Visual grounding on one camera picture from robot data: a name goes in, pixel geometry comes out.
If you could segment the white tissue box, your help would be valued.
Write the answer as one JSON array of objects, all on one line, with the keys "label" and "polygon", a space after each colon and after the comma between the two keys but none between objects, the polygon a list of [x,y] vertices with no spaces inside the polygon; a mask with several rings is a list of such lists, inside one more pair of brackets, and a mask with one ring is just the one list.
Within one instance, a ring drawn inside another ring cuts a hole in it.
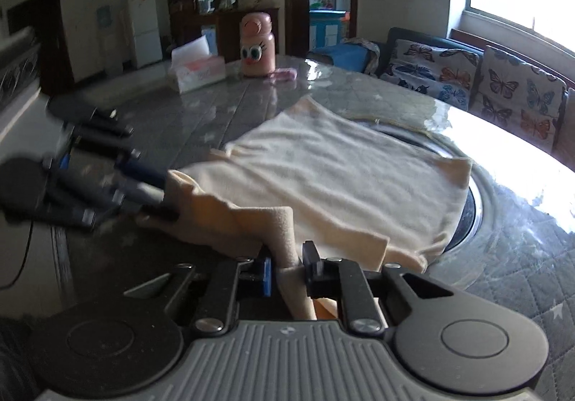
[{"label": "white tissue box", "polygon": [[211,53],[207,38],[201,36],[171,52],[167,76],[177,93],[187,93],[226,79],[225,61]]}]

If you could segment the pink cartoon water bottle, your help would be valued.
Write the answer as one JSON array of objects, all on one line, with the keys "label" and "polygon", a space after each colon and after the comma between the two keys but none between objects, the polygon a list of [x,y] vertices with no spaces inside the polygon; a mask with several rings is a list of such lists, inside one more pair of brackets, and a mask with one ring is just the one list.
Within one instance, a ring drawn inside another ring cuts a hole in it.
[{"label": "pink cartoon water bottle", "polygon": [[240,25],[241,67],[245,77],[268,77],[276,71],[275,37],[268,13],[245,15]]}]

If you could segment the blue blanket on sofa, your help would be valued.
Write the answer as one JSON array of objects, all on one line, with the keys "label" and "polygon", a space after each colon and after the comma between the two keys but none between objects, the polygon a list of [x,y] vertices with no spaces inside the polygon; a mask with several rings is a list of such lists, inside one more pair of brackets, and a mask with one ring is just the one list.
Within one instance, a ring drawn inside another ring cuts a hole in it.
[{"label": "blue blanket on sofa", "polygon": [[344,38],[340,44],[316,47],[306,58],[346,71],[375,76],[380,66],[381,48],[365,38]]}]

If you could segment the cream sweatshirt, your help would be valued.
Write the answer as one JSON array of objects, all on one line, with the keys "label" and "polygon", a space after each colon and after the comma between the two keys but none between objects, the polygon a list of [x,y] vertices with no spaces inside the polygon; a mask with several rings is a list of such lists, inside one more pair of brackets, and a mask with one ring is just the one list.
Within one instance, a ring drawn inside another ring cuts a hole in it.
[{"label": "cream sweatshirt", "polygon": [[267,247],[291,315],[316,316],[303,281],[301,247],[363,269],[396,262],[421,272],[452,239],[472,162],[448,159],[350,122],[302,98],[275,118],[167,175],[168,223],[144,228],[210,246],[232,258]]}]

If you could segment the round black induction cooktop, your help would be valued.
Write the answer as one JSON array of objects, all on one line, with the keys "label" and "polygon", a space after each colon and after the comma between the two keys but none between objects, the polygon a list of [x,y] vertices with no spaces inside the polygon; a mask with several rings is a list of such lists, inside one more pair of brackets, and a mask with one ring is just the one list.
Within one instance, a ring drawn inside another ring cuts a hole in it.
[{"label": "round black induction cooktop", "polygon": [[[445,136],[412,127],[398,126],[383,119],[355,119],[360,126],[393,137],[445,159],[462,158],[465,154]],[[486,258],[482,256],[492,242],[496,208],[491,177],[477,162],[473,163],[467,198],[454,236],[445,251],[435,259],[428,274],[459,289],[467,289],[482,278]]]}]

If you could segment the butterfly cushion middle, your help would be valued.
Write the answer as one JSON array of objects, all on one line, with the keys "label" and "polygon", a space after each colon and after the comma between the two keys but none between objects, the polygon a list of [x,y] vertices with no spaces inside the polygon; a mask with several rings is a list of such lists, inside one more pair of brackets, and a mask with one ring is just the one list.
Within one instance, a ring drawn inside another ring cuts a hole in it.
[{"label": "butterfly cushion middle", "polygon": [[567,97],[563,79],[493,46],[479,76],[470,112],[549,154]]}]

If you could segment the white refrigerator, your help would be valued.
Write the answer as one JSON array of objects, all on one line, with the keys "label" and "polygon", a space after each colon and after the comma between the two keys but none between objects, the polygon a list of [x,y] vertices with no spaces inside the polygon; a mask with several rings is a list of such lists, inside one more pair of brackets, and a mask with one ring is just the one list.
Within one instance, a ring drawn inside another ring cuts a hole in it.
[{"label": "white refrigerator", "polygon": [[128,0],[130,50],[138,69],[162,60],[156,0]]}]

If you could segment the butterfly cushion left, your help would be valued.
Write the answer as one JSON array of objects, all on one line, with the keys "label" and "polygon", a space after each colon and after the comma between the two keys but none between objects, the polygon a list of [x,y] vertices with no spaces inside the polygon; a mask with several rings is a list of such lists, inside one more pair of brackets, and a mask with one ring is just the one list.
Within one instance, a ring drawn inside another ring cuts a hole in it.
[{"label": "butterfly cushion left", "polygon": [[380,79],[468,111],[479,63],[466,49],[397,40]]}]

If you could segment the dark blue sofa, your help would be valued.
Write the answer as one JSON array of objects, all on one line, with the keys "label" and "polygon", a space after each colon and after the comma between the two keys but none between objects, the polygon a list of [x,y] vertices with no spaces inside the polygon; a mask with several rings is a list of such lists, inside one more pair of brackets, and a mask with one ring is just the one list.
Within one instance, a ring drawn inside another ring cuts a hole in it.
[{"label": "dark blue sofa", "polygon": [[562,117],[574,82],[496,42],[460,31],[439,38],[394,27],[386,42],[350,38],[312,60],[364,73],[505,124],[520,111]]}]

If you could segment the water dispenser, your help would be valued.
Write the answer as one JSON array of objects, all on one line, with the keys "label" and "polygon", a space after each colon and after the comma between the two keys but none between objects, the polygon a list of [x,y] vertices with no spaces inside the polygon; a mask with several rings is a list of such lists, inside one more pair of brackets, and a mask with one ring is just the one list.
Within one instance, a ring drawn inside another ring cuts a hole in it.
[{"label": "water dispenser", "polygon": [[103,70],[109,78],[118,77],[123,74],[123,62],[110,5],[96,10],[96,24]]}]

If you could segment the butterfly cushion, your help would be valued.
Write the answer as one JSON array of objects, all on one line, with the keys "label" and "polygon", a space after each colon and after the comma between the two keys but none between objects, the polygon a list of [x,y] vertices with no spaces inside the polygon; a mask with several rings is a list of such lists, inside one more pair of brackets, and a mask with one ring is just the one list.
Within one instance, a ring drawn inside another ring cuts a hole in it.
[{"label": "butterfly cushion", "polygon": [[493,46],[479,76],[470,112],[549,154],[567,97],[563,79]]},{"label": "butterfly cushion", "polygon": [[397,40],[380,79],[468,111],[479,63],[466,49]]}]

